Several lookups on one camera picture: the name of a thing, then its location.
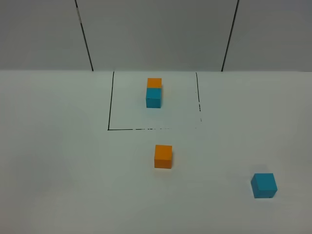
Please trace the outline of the blue template block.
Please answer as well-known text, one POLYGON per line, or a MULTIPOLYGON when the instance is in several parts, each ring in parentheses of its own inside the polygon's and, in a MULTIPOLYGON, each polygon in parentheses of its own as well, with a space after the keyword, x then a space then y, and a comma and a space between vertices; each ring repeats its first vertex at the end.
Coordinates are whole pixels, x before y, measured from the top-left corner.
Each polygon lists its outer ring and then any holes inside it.
POLYGON ((146 90, 146 107, 161 108, 162 89, 147 88, 146 90))

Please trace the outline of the orange template block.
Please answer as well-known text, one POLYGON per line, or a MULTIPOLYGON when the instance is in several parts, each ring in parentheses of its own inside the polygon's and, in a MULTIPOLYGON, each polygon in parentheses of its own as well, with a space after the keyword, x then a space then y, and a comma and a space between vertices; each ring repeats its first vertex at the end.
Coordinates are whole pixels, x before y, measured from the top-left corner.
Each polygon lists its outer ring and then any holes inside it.
POLYGON ((148 78, 147 88, 162 88, 162 78, 148 78))

